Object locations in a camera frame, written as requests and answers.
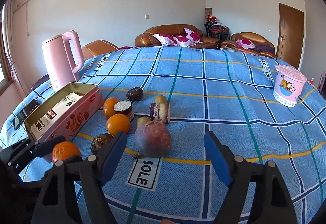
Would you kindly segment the pink cartoon cup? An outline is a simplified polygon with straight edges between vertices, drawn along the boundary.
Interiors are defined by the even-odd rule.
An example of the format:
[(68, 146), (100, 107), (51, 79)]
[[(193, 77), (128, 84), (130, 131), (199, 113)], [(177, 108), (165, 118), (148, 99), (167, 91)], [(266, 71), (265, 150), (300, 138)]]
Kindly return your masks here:
[(303, 86), (307, 82), (306, 76), (290, 66), (276, 65), (275, 68), (277, 76), (273, 90), (274, 98), (282, 105), (295, 107)]

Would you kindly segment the black smartphone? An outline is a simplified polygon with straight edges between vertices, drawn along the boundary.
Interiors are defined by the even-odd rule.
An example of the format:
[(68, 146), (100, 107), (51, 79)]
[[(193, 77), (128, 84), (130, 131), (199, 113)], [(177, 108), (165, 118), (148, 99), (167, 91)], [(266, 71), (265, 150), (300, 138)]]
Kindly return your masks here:
[(39, 102), (33, 99), (29, 102), (20, 112), (18, 112), (15, 118), (12, 120), (13, 128), (17, 130), (24, 120), (39, 106)]

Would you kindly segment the dark wrinkled mangosteen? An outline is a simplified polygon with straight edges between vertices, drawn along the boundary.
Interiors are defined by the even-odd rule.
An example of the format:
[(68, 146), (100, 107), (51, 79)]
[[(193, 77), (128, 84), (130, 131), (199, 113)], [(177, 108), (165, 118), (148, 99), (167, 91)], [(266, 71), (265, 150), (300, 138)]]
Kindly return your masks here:
[(91, 152), (93, 155), (96, 155), (98, 151), (108, 144), (110, 144), (111, 140), (113, 139), (113, 136), (109, 133), (101, 134), (97, 137), (95, 137), (92, 140), (91, 143)]

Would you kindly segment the white red floral pillow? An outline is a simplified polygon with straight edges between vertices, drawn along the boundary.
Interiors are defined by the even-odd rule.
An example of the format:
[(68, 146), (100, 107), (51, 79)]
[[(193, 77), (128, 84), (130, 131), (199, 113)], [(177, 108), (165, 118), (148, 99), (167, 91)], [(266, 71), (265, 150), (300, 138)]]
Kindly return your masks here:
[(167, 34), (153, 34), (153, 37), (156, 38), (162, 46), (177, 46), (177, 42), (173, 36)]

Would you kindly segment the orange mandarin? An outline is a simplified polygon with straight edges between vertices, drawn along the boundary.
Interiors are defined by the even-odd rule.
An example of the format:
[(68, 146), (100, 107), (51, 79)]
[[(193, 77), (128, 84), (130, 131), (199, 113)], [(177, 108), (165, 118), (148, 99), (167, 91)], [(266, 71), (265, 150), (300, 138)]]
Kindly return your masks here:
[(75, 144), (69, 141), (64, 141), (55, 145), (53, 148), (51, 161), (54, 164), (59, 160), (65, 161), (73, 156), (82, 157), (82, 154)]

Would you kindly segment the window with frame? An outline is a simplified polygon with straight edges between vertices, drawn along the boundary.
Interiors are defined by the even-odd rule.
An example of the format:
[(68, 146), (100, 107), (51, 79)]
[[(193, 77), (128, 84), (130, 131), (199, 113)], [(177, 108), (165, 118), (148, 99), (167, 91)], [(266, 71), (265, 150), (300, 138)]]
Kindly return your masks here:
[(9, 66), (9, 61), (6, 56), (5, 47), (4, 47), (4, 33), (3, 33), (3, 11), (1, 10), (1, 74), (3, 78), (1, 78), (1, 94), (3, 94), (6, 89), (13, 83), (11, 76), (11, 68)]

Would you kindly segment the small yellow-brown longan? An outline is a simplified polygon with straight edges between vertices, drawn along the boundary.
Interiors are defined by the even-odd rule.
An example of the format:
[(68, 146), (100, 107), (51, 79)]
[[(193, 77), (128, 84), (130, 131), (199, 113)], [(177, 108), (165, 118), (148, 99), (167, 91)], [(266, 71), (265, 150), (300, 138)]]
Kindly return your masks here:
[(158, 95), (154, 99), (154, 103), (156, 104), (167, 104), (167, 99), (163, 95)]

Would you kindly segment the pink metal tin box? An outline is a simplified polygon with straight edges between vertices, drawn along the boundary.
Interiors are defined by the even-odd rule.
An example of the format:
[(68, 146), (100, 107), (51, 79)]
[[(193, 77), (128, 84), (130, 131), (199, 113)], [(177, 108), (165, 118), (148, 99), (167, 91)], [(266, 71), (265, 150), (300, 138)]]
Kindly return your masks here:
[(43, 143), (57, 136), (72, 139), (104, 99), (91, 83), (70, 82), (38, 106), (24, 121), (28, 137)]

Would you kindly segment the blue plaid tablecloth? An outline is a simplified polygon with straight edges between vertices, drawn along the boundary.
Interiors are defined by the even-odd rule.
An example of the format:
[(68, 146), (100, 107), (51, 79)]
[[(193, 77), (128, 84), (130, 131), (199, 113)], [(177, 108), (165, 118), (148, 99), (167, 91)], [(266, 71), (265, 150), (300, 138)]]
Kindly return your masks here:
[(282, 61), (237, 51), (180, 47), (132, 48), (85, 61), (80, 81), (104, 98), (125, 100), (140, 87), (136, 118), (149, 116), (158, 95), (170, 104), (172, 148), (152, 173), (127, 147), (103, 192), (118, 223), (212, 223), (227, 193), (207, 157), (204, 134), (214, 132), (235, 155), (278, 166), (299, 223), (325, 201), (325, 99), (310, 83), (290, 108), (273, 97)]

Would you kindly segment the dark purple stool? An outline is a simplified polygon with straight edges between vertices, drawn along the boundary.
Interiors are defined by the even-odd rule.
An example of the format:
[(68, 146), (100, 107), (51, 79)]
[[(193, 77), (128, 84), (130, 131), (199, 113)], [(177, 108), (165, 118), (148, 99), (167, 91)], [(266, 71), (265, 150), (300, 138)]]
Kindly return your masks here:
[(49, 75), (46, 74), (44, 76), (42, 76), (38, 81), (36, 81), (32, 87), (31, 87), (31, 90), (34, 91), (36, 90), (37, 87), (39, 87), (41, 84), (47, 82), (49, 80)]

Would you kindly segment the large purple passion fruit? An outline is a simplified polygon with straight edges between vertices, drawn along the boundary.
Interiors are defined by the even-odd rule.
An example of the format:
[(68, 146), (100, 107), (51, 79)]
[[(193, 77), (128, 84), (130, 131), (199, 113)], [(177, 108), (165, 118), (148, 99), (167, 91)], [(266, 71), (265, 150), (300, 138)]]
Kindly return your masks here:
[(134, 159), (164, 157), (172, 146), (171, 134), (160, 119), (139, 124), (133, 140), (136, 148)]

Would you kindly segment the stacked red black chairs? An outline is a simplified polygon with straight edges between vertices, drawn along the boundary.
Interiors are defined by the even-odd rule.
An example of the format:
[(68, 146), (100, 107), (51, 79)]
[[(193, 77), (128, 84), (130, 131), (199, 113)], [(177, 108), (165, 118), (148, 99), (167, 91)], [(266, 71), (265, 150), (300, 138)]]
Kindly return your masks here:
[(206, 29), (206, 35), (210, 38), (220, 39), (221, 41), (230, 39), (230, 30), (228, 27), (221, 25), (220, 23), (214, 23), (212, 21), (206, 21), (204, 23)]

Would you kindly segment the brown leather chair back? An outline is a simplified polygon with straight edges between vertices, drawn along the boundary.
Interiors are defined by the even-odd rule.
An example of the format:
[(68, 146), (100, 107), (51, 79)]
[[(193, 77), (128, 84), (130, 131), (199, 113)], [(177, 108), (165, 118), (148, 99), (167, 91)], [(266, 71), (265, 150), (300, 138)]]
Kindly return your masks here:
[(96, 40), (82, 47), (82, 53), (85, 60), (118, 50), (119, 48), (116, 45), (106, 40)]

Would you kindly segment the round orange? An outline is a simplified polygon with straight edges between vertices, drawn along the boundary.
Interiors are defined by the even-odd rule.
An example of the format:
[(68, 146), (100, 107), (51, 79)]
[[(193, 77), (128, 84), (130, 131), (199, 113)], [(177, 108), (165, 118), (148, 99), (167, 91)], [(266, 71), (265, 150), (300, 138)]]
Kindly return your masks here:
[(106, 117), (111, 117), (116, 114), (114, 110), (115, 104), (117, 104), (119, 100), (117, 98), (108, 98), (105, 100), (103, 104), (103, 113)]
[(112, 136), (117, 135), (118, 132), (127, 134), (130, 130), (130, 121), (126, 115), (115, 114), (107, 120), (106, 129)]

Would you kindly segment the pink curtain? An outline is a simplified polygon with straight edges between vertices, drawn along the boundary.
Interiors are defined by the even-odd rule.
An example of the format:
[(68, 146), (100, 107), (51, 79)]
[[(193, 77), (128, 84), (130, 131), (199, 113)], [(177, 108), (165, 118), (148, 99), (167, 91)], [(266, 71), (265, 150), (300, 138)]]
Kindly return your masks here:
[(29, 94), (29, 90), (16, 63), (16, 52), (18, 48), (15, 45), (13, 33), (13, 11), (14, 0), (7, 0), (2, 8), (2, 34), (4, 39), (4, 51), (9, 62), (10, 75), (18, 95), (23, 99)]

